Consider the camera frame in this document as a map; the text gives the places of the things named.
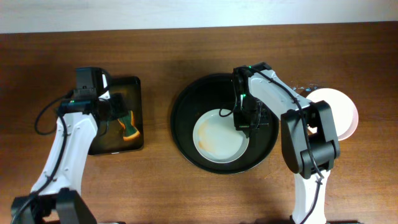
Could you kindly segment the green and orange sponge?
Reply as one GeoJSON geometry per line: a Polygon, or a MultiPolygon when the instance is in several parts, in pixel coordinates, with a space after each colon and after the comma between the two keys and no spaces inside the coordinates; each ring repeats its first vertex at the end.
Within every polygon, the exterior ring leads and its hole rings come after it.
{"type": "Polygon", "coordinates": [[[123,128],[123,140],[133,141],[140,138],[141,133],[135,126],[134,113],[128,111],[126,116],[118,119],[119,124],[123,128]]]}

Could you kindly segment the grey-white plate with sauce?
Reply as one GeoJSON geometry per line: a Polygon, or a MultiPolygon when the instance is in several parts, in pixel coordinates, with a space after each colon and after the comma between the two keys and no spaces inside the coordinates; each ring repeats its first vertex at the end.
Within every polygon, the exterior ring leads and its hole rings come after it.
{"type": "Polygon", "coordinates": [[[192,139],[198,153],[217,164],[239,159],[249,146],[249,138],[234,127],[233,115],[221,117],[218,109],[206,112],[197,120],[192,139]]]}

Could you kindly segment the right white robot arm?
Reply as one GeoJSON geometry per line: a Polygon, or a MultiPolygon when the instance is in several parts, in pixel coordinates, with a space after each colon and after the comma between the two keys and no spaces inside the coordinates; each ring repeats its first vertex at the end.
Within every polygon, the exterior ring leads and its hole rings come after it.
{"type": "Polygon", "coordinates": [[[294,174],[292,223],[326,223],[326,183],[340,156],[330,105],[312,102],[286,85],[261,62],[232,72],[234,126],[249,136],[260,126],[261,106],[280,120],[282,155],[294,174]]]}

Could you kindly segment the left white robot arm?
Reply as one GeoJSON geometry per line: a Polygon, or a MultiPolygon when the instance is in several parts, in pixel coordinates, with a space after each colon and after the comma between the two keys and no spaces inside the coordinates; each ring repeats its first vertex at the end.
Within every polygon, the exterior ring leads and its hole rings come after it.
{"type": "Polygon", "coordinates": [[[30,194],[14,199],[12,223],[45,223],[52,211],[57,212],[58,223],[97,222],[81,197],[81,181],[101,115],[112,113],[111,108],[100,108],[100,102],[110,98],[110,87],[106,70],[76,70],[76,88],[57,98],[55,139],[45,167],[30,194]]]}

